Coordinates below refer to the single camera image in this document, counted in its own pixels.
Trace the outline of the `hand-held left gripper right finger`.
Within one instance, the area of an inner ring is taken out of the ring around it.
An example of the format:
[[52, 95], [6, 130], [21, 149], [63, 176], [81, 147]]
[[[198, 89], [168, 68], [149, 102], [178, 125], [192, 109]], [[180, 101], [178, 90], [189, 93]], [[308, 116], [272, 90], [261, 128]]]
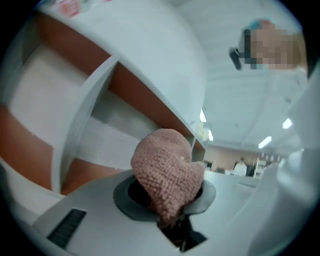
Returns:
[[216, 172], [206, 172], [205, 180], [214, 185], [215, 199], [208, 209], [190, 216], [195, 231], [207, 240], [186, 251], [185, 256], [245, 256], [250, 232], [236, 215], [254, 194], [259, 180]]

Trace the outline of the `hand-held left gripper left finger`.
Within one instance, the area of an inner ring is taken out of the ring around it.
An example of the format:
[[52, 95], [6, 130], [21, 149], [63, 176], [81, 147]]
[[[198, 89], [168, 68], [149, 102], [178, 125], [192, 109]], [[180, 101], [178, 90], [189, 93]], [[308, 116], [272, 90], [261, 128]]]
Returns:
[[34, 228], [48, 237], [64, 217], [76, 209], [86, 214], [66, 246], [66, 251], [72, 255], [180, 255], [155, 222], [132, 220], [114, 203], [114, 189], [131, 174], [127, 170], [86, 183], [38, 217]]

